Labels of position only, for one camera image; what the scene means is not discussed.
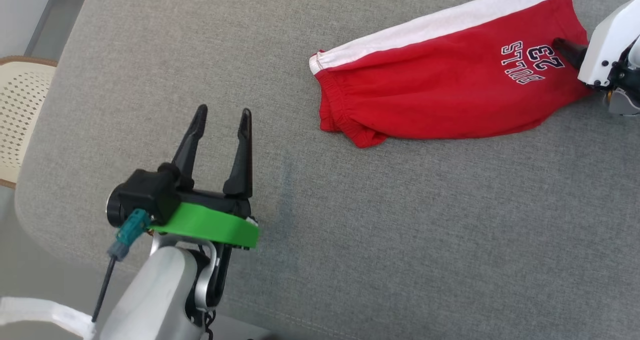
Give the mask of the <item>white band right gripper body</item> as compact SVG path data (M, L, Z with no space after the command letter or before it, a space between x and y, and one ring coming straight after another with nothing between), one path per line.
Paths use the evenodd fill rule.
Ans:
M587 85L609 85L614 61L638 38L640 0L629 0L601 21L590 37L578 79Z

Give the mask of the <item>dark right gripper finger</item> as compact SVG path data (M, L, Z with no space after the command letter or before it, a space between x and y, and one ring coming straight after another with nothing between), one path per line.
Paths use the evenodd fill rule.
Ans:
M580 70L585 61L588 45L571 40L555 38L551 46L576 70Z

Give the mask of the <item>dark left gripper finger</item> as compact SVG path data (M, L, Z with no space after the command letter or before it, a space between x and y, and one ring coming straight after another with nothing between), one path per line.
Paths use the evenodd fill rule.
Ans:
M253 196L253 140L252 113L248 108L242 110L237 138L238 147L231 173L222 192L229 197L249 199Z
M178 171L176 185L181 190L194 188L193 171L199 140L201 140L208 116L208 106L200 105L174 154L172 164Z

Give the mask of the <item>green band left gripper body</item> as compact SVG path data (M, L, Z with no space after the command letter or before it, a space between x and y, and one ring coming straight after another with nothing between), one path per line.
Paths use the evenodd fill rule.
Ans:
M235 248L255 248L260 229L249 199L217 192L179 192L180 204L165 225L150 229L170 235L189 236Z

